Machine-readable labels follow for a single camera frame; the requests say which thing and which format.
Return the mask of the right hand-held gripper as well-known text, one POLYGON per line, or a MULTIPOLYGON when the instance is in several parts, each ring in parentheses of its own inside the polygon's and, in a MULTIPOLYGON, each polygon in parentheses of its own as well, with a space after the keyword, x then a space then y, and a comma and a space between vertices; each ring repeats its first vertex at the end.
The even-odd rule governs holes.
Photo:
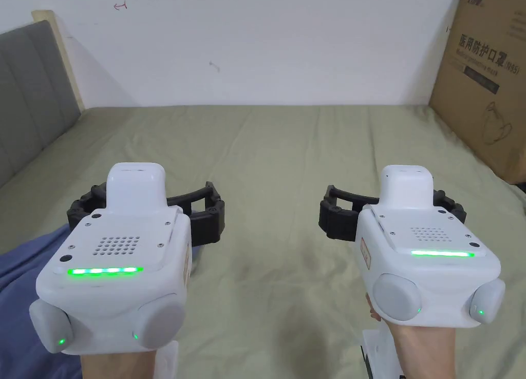
POLYGON ((505 293, 501 264, 465 226, 466 217, 461 204, 434 190, 431 173, 421 166, 386 166, 379 198, 327 187, 319 227, 330 239, 355 242, 366 292, 382 319, 363 332, 370 378, 407 378, 387 321, 473 328, 495 319, 505 293))

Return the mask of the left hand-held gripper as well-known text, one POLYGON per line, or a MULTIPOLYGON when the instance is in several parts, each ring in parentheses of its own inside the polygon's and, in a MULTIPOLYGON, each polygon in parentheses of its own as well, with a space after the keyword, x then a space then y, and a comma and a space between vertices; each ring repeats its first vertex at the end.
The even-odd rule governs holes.
POLYGON ((214 184, 166 198, 157 163, 117 163, 67 211, 71 233, 36 279, 29 314, 50 353, 157 352, 175 378, 192 246, 217 243, 225 202, 214 184), (192 204, 204 201, 194 212, 192 204))

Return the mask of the person's right hand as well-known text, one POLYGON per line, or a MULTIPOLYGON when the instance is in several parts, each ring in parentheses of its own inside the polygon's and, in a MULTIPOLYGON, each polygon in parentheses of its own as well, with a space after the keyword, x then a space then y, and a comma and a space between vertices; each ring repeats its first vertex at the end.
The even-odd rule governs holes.
POLYGON ((407 378, 456 378, 455 328, 396 325, 386 322, 401 369, 407 378))

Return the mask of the person's left hand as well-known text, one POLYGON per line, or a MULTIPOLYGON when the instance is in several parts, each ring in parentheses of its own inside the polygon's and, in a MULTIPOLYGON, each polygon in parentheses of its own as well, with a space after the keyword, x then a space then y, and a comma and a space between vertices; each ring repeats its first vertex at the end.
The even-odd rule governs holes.
POLYGON ((82 355, 82 378, 153 378, 156 351, 82 355))

